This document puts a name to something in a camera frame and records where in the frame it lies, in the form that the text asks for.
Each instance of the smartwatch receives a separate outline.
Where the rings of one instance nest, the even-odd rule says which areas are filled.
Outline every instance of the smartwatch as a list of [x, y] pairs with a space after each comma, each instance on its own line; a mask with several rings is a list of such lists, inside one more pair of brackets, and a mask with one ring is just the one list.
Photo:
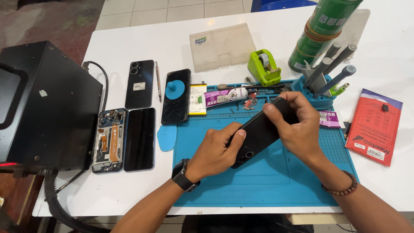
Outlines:
[[185, 171], [187, 169], [187, 162], [189, 161], [189, 158], [182, 159], [177, 165], [173, 168], [173, 174], [171, 176], [171, 179], [180, 186], [185, 192], [191, 192], [193, 191], [199, 184], [200, 181], [197, 183], [191, 182], [187, 177], [185, 177]]

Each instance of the red packaging bag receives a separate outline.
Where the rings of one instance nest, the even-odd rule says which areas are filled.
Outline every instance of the red packaging bag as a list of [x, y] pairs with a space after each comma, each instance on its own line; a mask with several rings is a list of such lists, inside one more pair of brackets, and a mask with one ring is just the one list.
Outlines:
[[345, 147], [391, 166], [402, 102], [362, 89]]

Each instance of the hand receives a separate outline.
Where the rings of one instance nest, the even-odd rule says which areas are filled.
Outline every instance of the hand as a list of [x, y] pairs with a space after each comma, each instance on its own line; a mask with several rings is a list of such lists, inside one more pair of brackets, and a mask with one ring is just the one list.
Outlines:
[[[188, 161], [185, 176], [193, 183], [204, 177], [224, 172], [236, 161], [238, 150], [246, 138], [242, 124], [233, 122], [222, 130], [209, 129], [194, 156]], [[226, 143], [234, 135], [229, 148]]]
[[291, 108], [295, 109], [299, 123], [290, 125], [280, 111], [270, 103], [263, 106], [263, 112], [277, 127], [282, 144], [306, 165], [326, 158], [319, 146], [319, 112], [312, 107], [301, 92], [282, 92]]

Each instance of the black metal box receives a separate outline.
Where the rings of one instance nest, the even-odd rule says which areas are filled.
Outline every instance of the black metal box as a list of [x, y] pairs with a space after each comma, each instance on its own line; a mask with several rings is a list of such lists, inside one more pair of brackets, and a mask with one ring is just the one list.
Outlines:
[[102, 87], [49, 41], [4, 48], [0, 170], [88, 169]]

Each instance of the smartphone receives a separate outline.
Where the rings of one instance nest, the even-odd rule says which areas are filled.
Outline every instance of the smartphone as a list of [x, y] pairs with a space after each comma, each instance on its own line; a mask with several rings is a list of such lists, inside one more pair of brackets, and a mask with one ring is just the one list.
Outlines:
[[178, 70], [167, 74], [167, 83], [180, 80], [184, 83], [184, 92], [180, 97], [170, 100], [164, 95], [164, 104], [162, 108], [161, 124], [178, 124], [185, 123], [188, 120], [189, 98], [191, 71], [189, 69]]
[[147, 108], [152, 103], [154, 61], [134, 61], [129, 67], [126, 109]]
[[[289, 124], [299, 123], [299, 119], [287, 101], [278, 97], [272, 101], [272, 104], [282, 113], [283, 119]], [[277, 139], [279, 133], [276, 126], [260, 111], [252, 119], [240, 127], [246, 130], [246, 138], [240, 150], [237, 153], [236, 161], [231, 168], [235, 169], [246, 163], [249, 159], [266, 149]], [[230, 137], [226, 147], [230, 146], [233, 136]]]
[[125, 144], [124, 170], [137, 171], [154, 166], [155, 109], [129, 112]]
[[124, 108], [99, 114], [92, 172], [114, 172], [122, 168], [125, 126], [128, 111]]

